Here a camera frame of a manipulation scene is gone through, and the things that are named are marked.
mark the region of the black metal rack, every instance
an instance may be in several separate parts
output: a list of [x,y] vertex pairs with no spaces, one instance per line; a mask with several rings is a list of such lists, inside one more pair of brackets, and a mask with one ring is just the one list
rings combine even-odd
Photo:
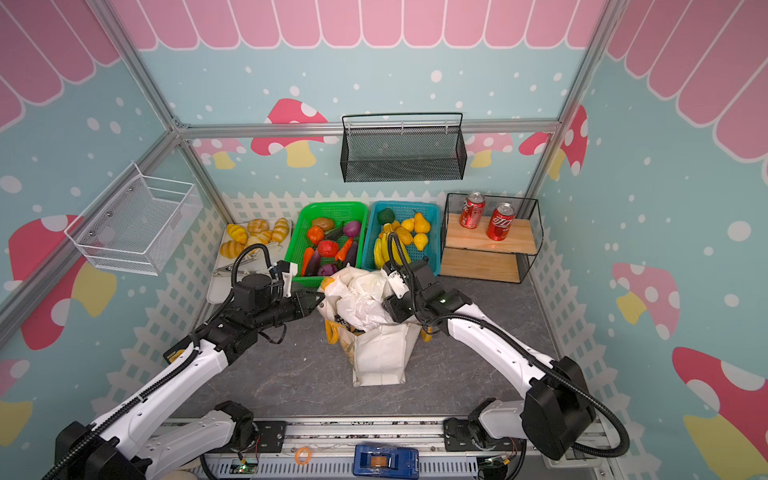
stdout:
[[343,116],[344,181],[462,180],[462,119],[455,112]]

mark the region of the mushroom painting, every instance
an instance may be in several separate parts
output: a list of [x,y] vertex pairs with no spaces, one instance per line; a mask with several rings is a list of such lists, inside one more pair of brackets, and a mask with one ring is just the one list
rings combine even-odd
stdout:
[[613,275],[611,287],[618,284],[629,290],[616,299],[624,319],[634,325],[648,311],[659,337],[669,339],[680,319],[680,294],[672,274],[643,265],[614,263]]
[[510,134],[476,134],[464,141],[467,146],[467,155],[475,155],[473,168],[483,168],[491,164],[491,152],[503,151],[509,153],[515,149]]
[[192,147],[200,155],[204,164],[210,165],[210,159],[213,158],[213,164],[219,170],[235,168],[235,163],[227,152],[238,154],[246,152],[243,144],[236,138],[197,138],[192,142]]
[[[24,281],[46,256],[65,238],[64,228],[77,218],[57,215],[33,220],[16,230],[8,239],[13,280],[5,282],[13,290]],[[40,350],[55,342],[64,330],[72,299],[83,304],[93,317],[101,315],[118,289],[118,278],[97,270],[85,257],[56,283],[34,312],[22,324],[21,331],[30,349]]]
[[715,411],[710,418],[686,415],[686,429],[707,466],[722,480],[746,480],[768,472],[768,382],[706,353],[685,347],[672,352],[685,385]]
[[[29,370],[28,360],[0,362],[0,398]],[[32,402],[0,402],[0,446],[11,445],[32,416]]]
[[[548,173],[552,180],[560,180],[560,168],[566,158],[574,176],[581,172],[581,168],[584,166],[584,156],[587,154],[587,134],[587,111],[584,106],[579,105],[576,116],[571,122],[571,127],[565,132],[563,143],[560,144],[560,148],[554,155],[554,161],[549,167]],[[538,132],[531,135],[520,145],[520,153],[533,155],[543,151],[547,139],[548,135],[545,133]]]
[[[293,98],[281,98],[264,121],[266,124],[325,124],[328,121],[317,110]],[[337,137],[270,137],[254,138],[250,149],[262,156],[275,154],[282,149],[288,153],[288,166],[312,167],[317,159],[310,151],[310,141],[335,144]]]

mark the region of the green plastic basket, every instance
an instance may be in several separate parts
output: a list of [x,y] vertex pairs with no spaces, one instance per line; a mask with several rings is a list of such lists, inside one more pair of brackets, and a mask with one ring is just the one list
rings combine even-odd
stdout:
[[[306,232],[312,226],[312,220],[325,217],[336,222],[336,225],[342,222],[358,220],[362,224],[360,237],[357,239],[357,266],[362,266],[363,245],[366,239],[366,229],[368,227],[368,207],[360,202],[322,202],[310,204],[304,207],[296,221],[296,227],[293,229],[288,251],[286,251],[286,260],[299,264],[299,273],[301,274],[301,264],[304,260],[304,250],[307,247],[313,247],[309,239],[306,238]],[[347,236],[342,235],[337,240],[339,247],[342,247],[347,241]],[[321,265],[333,263],[333,258],[323,258]],[[296,276],[294,282],[301,283],[306,288],[317,288],[322,283],[324,276]]]

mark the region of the orange rubber band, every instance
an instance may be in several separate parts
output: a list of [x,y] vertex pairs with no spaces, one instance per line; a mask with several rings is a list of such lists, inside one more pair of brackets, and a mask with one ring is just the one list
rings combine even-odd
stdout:
[[[299,460],[299,455],[303,452],[306,452],[306,460]],[[296,463],[299,465],[306,465],[307,463],[310,463],[310,460],[312,459],[312,452],[307,447],[302,447],[296,450],[296,455],[293,456],[293,459],[296,460]]]

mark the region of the red soda can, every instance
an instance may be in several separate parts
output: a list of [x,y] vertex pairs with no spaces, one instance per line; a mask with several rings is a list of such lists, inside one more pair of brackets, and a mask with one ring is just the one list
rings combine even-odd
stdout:
[[480,192],[472,192],[464,199],[462,215],[458,219],[458,224],[464,228],[477,228],[480,224],[480,217],[485,208],[485,197]]
[[512,221],[515,219],[515,208],[510,204],[499,204],[496,210],[493,210],[491,222],[488,224],[488,238],[502,241],[509,234]]

